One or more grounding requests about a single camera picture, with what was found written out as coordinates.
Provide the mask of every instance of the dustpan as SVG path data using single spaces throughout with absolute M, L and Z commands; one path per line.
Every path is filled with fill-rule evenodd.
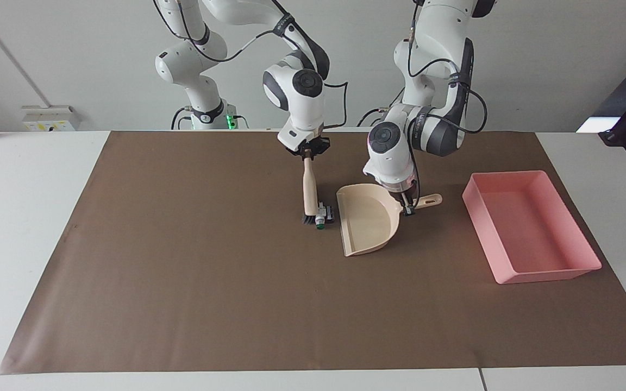
M 439 205 L 442 201 L 441 195 L 425 195 L 415 209 Z M 337 203 L 346 257 L 379 250 L 400 225 L 403 208 L 382 186 L 345 186 L 337 191 Z

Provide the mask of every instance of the pink plastic container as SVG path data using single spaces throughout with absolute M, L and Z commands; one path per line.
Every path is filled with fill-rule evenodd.
M 462 198 L 497 283 L 567 280 L 600 269 L 544 171 L 475 173 Z

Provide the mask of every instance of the brown table cover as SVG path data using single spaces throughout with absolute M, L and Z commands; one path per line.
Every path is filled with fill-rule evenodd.
M 330 135 L 321 200 L 371 181 L 365 137 Z M 338 223 L 301 224 L 302 164 L 275 134 L 112 132 L 0 373 L 626 364 L 626 293 L 535 134 L 417 163 L 444 203 L 345 258 Z M 549 174 L 601 270 L 494 281 L 460 195 L 519 170 Z

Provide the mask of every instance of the table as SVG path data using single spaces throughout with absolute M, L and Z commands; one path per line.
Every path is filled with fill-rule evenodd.
M 344 129 L 360 131 L 367 129 Z M 109 132 L 0 134 L 0 361 Z M 626 152 L 539 140 L 626 290 Z M 626 389 L 626 367 L 0 376 L 0 389 Z

